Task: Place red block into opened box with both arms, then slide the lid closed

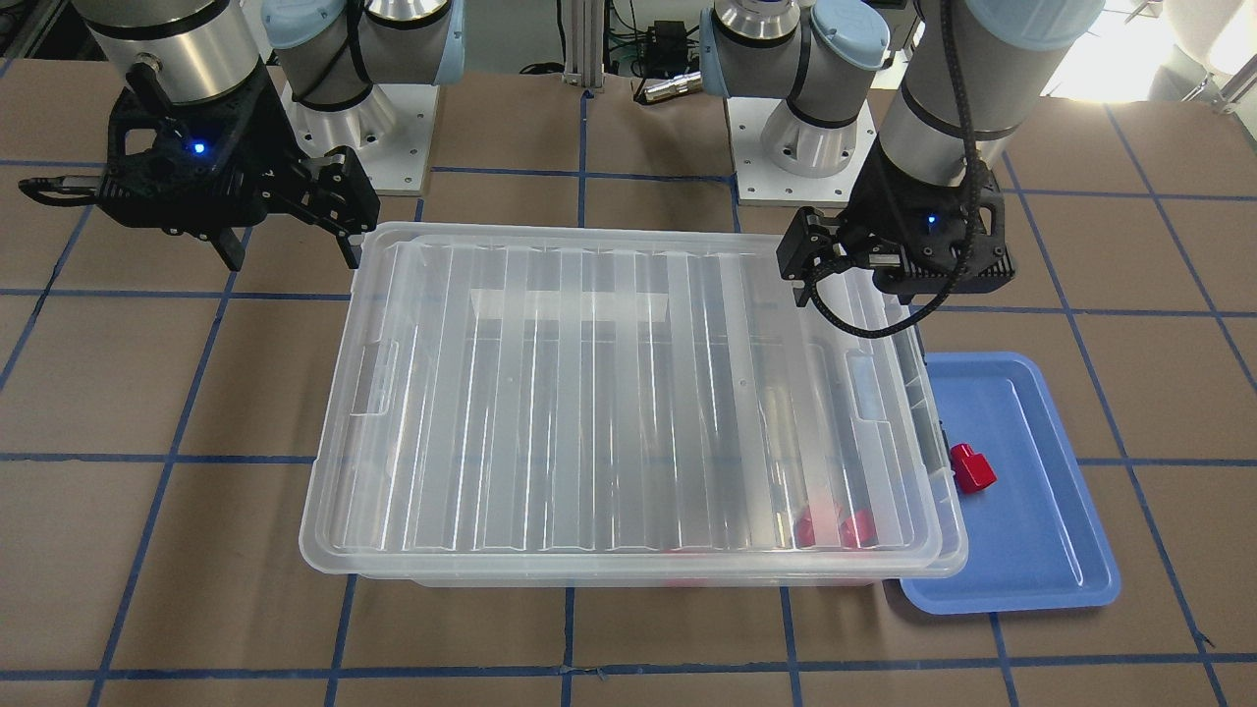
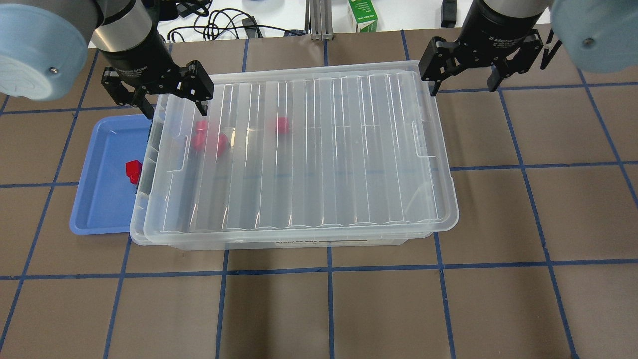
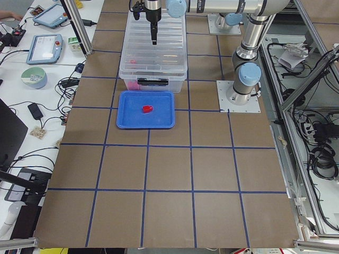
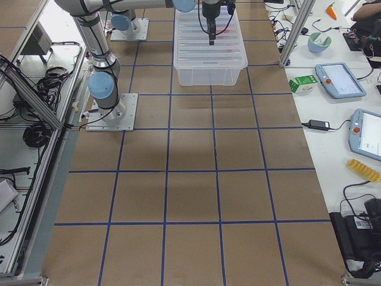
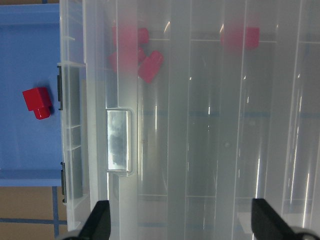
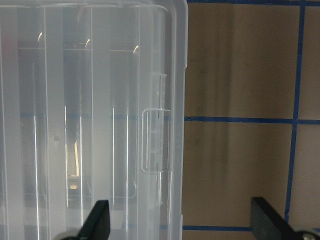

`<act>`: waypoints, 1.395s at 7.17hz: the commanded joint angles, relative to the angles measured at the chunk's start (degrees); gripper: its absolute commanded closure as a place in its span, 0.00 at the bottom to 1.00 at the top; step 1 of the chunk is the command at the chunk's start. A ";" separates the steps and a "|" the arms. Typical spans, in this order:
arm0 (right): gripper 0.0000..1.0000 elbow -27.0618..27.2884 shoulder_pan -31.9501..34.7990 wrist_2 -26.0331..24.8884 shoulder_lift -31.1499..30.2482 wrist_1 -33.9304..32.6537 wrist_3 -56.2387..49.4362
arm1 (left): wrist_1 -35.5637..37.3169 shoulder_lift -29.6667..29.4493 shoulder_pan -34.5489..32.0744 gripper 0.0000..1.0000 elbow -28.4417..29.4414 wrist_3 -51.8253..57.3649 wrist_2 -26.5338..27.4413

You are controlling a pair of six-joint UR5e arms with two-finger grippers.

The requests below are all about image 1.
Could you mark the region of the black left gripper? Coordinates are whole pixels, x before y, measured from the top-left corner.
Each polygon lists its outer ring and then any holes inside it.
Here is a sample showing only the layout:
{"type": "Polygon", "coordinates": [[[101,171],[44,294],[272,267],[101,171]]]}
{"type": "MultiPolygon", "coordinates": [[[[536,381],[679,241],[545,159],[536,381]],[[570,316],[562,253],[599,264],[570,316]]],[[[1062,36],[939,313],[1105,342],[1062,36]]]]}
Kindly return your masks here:
{"type": "MultiPolygon", "coordinates": [[[[1006,243],[1006,199],[988,167],[979,171],[977,237],[957,278],[957,294],[992,294],[1008,286],[1017,264],[1006,243]]],[[[938,187],[899,169],[871,148],[838,216],[802,206],[776,249],[781,278],[804,308],[817,283],[847,272],[847,257],[874,272],[874,286],[903,303],[933,297],[955,272],[968,234],[964,185],[938,187]]]]}

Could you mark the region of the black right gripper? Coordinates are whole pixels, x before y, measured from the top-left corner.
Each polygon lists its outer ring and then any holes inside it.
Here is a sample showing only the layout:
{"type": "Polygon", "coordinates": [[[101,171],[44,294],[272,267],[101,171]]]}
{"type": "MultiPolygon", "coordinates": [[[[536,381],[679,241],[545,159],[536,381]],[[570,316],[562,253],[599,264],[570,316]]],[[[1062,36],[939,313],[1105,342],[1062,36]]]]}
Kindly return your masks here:
{"type": "Polygon", "coordinates": [[[190,103],[177,103],[156,69],[129,69],[126,84],[109,112],[101,174],[26,177],[18,184],[26,198],[94,206],[127,228],[197,238],[233,273],[246,263],[246,226],[273,213],[295,214],[332,234],[347,268],[358,269],[362,237],[378,225],[380,196],[354,148],[302,155],[266,69],[190,103]]]}

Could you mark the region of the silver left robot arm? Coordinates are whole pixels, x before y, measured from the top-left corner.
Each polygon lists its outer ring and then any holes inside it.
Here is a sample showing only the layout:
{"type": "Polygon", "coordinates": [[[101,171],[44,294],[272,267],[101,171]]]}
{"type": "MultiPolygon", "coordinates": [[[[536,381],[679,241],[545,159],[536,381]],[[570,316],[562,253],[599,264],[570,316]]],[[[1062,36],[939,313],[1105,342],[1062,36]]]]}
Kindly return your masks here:
{"type": "MultiPolygon", "coordinates": [[[[799,208],[777,247],[797,303],[817,283],[869,270],[884,294],[989,294],[1017,273],[993,162],[1047,81],[1102,10],[1100,1],[918,1],[923,36],[854,176],[843,210],[799,208]]],[[[781,169],[821,177],[804,152],[854,133],[889,52],[887,23],[862,1],[715,1],[699,23],[705,92],[777,99],[766,148],[781,169]]]]}

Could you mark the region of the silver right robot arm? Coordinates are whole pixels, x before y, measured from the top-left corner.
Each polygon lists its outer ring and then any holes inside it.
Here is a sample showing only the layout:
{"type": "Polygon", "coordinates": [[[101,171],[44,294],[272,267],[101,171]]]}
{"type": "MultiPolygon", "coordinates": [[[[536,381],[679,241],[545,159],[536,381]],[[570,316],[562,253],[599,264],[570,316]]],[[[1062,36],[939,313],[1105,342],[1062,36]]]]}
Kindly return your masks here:
{"type": "Polygon", "coordinates": [[[93,206],[122,226],[194,237],[234,272],[239,229],[283,214],[336,238],[349,268],[380,223],[385,159],[412,159],[390,86],[465,72],[463,1],[264,1],[288,96],[238,1],[77,1],[124,86],[96,176],[30,177],[48,206],[93,206]]]}

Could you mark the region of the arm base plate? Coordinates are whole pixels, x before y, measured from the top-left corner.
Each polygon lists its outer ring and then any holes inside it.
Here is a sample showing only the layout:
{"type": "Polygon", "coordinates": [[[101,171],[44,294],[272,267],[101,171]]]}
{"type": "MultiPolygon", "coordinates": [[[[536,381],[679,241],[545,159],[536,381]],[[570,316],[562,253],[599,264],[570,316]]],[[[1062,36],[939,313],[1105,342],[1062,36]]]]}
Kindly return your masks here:
{"type": "Polygon", "coordinates": [[[876,130],[869,103],[851,125],[822,130],[799,118],[786,99],[727,99],[738,196],[749,205],[843,208],[876,130]]]}
{"type": "Polygon", "coordinates": [[[324,112],[280,94],[297,143],[310,157],[332,148],[354,148],[380,195],[421,195],[437,116],[439,86],[378,84],[357,106],[324,112]]]}

